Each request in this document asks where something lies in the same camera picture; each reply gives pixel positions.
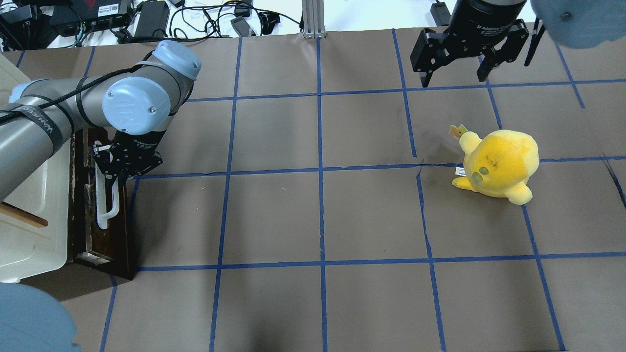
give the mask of metal bracket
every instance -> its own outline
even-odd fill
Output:
[[[326,38],[324,26],[324,0],[302,0],[304,38]]]

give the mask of white tag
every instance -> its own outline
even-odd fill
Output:
[[[120,5],[118,5],[118,4],[100,6],[98,8],[98,17],[107,16],[107,15],[110,15],[110,14],[117,14],[119,7],[120,7]]]

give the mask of stuffed animal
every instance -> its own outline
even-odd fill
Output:
[[[465,152],[464,177],[452,181],[455,187],[490,197],[508,198],[522,205],[533,197],[526,183],[539,167],[537,143],[533,137],[516,131],[498,130],[485,139],[463,125],[451,127]]]

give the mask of robotic arm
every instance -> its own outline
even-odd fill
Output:
[[[110,148],[94,149],[107,186],[152,170],[162,162],[155,149],[200,67],[193,51],[162,41],[127,70],[17,86],[0,107],[0,200],[83,128],[118,130]]]
[[[517,19],[527,0],[458,0],[443,33],[421,31],[411,53],[413,71],[427,87],[433,72],[458,58],[482,56],[479,81],[494,67],[514,62],[529,37]],[[530,0],[538,20],[526,66],[547,29],[554,41],[571,48],[591,48],[626,35],[626,0]],[[496,46],[504,41],[500,49]]]

